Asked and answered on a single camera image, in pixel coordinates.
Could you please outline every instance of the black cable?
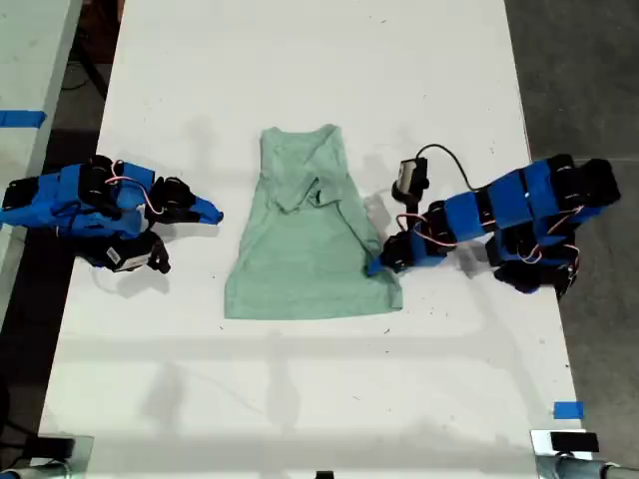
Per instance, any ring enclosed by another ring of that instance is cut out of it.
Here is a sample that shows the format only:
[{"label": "black cable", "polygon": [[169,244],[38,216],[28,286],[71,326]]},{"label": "black cable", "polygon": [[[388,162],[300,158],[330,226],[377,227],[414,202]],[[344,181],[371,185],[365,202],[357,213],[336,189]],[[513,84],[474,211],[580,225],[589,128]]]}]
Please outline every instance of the black cable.
[{"label": "black cable", "polygon": [[415,159],[417,160],[419,158],[419,155],[421,155],[424,151],[426,151],[429,148],[439,148],[440,150],[444,150],[445,152],[447,152],[448,155],[451,158],[453,158],[455,163],[457,164],[457,167],[459,168],[459,172],[463,176],[463,180],[466,182],[466,186],[468,187],[468,189],[471,190],[472,192],[477,192],[479,190],[478,188],[473,188],[470,185],[470,182],[468,181],[468,176],[466,175],[466,172],[464,171],[463,166],[461,165],[461,163],[459,162],[459,160],[455,156],[455,153],[453,153],[451,150],[449,150],[444,145],[440,145],[438,143],[431,143],[430,145],[426,145],[425,147],[422,147],[421,150],[419,150],[417,152],[417,155],[415,155]]},{"label": "black cable", "polygon": [[16,431],[20,431],[21,433],[23,433],[23,434],[25,434],[27,436],[37,437],[37,434],[35,432],[30,431],[29,429],[27,429],[24,426],[21,426],[20,424],[16,424],[11,419],[5,420],[4,423],[5,423],[5,425],[11,427],[12,429],[15,429]]},{"label": "black cable", "polygon": [[63,92],[72,92],[73,90],[79,90],[89,83],[89,79],[87,78],[84,82],[79,83],[78,85],[74,85],[73,87],[62,87],[60,90]]},{"label": "black cable", "polygon": [[24,444],[15,444],[12,442],[0,442],[0,448],[6,449],[24,449]]}]

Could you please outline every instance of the green shirt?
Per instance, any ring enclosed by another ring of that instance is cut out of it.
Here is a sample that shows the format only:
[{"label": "green shirt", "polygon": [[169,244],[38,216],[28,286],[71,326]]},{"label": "green shirt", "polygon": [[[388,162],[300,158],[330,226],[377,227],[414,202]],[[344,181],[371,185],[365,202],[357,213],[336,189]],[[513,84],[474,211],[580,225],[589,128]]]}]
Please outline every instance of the green shirt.
[{"label": "green shirt", "polygon": [[340,129],[265,130],[262,174],[227,281],[226,317],[314,319],[401,309],[390,271],[365,274],[380,251],[346,168]]}]

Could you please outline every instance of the blue painter's tape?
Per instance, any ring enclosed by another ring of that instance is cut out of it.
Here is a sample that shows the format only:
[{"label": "blue painter's tape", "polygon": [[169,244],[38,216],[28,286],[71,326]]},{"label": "blue painter's tape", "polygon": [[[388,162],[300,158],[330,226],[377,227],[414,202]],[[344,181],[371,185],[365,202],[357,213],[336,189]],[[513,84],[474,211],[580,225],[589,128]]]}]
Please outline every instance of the blue painter's tape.
[{"label": "blue painter's tape", "polygon": [[457,241],[468,241],[485,235],[479,220],[475,193],[456,195],[443,204],[448,225]]},{"label": "blue painter's tape", "polygon": [[501,230],[532,221],[519,172],[510,172],[494,181],[488,187],[488,196]]},{"label": "blue painter's tape", "polygon": [[44,112],[0,110],[0,128],[40,128],[46,119]]},{"label": "blue painter's tape", "polygon": [[583,419],[583,402],[557,401],[552,413],[555,419]]},{"label": "blue painter's tape", "polygon": [[550,184],[550,169],[546,162],[535,162],[523,169],[528,186],[528,202],[537,218],[552,217],[559,213],[555,194]]}]

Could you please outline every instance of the white table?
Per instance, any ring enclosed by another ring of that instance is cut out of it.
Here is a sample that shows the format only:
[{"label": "white table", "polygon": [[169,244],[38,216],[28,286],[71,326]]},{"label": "white table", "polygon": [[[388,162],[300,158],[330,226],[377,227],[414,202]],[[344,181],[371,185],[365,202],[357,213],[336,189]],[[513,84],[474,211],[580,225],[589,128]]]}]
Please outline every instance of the white table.
[{"label": "white table", "polygon": [[[422,144],[476,185],[526,165],[502,1],[127,2],[99,152],[225,220],[164,229],[166,276],[76,261],[41,431],[95,436],[90,477],[535,477],[529,430],[579,427],[552,419],[574,400],[554,292],[467,274],[467,248],[403,277],[401,312],[224,320],[261,130],[324,123],[392,214]],[[424,207],[464,188],[430,158]]]},{"label": "white table", "polygon": [[[0,110],[44,111],[39,130],[0,128],[0,192],[40,175],[82,0],[0,1]],[[22,257],[24,229],[0,231],[0,326]]]}]

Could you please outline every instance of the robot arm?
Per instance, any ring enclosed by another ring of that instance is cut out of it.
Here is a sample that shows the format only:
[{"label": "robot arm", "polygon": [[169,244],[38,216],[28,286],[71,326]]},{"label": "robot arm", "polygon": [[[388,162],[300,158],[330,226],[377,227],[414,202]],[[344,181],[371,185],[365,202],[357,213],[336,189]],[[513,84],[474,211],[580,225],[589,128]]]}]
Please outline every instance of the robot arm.
[{"label": "robot arm", "polygon": [[418,155],[402,162],[392,188],[393,197],[406,205],[406,214],[400,216],[406,217],[408,228],[384,244],[368,274],[383,267],[399,272],[436,265],[460,242],[493,234],[486,248],[490,264],[498,267],[498,279],[524,292],[551,283],[561,295],[578,267],[575,229],[620,198],[607,161],[577,167],[570,156],[558,155],[483,188],[468,185],[470,192],[434,202],[420,216],[416,209],[421,186],[428,181],[427,159]]},{"label": "robot arm", "polygon": [[0,210],[0,224],[54,229],[78,255],[114,271],[145,263],[169,270],[162,240],[150,231],[154,223],[216,225],[223,217],[179,179],[155,180],[152,170],[99,155],[58,173],[11,182]]}]

